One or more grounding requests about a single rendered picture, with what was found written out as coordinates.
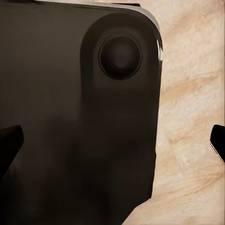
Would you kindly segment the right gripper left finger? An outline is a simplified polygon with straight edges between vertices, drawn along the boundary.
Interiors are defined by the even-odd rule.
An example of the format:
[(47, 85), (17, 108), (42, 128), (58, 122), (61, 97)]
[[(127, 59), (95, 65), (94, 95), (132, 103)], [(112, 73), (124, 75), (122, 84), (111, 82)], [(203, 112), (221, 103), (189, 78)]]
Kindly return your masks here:
[(21, 125), (0, 130), (0, 181), (24, 144)]

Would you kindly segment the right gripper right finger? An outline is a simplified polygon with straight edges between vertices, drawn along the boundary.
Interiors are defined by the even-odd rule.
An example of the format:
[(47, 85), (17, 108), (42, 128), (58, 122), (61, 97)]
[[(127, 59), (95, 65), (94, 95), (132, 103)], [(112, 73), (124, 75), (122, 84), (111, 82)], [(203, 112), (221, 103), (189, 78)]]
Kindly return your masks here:
[(225, 162), (225, 127), (214, 125), (210, 136), (210, 142)]

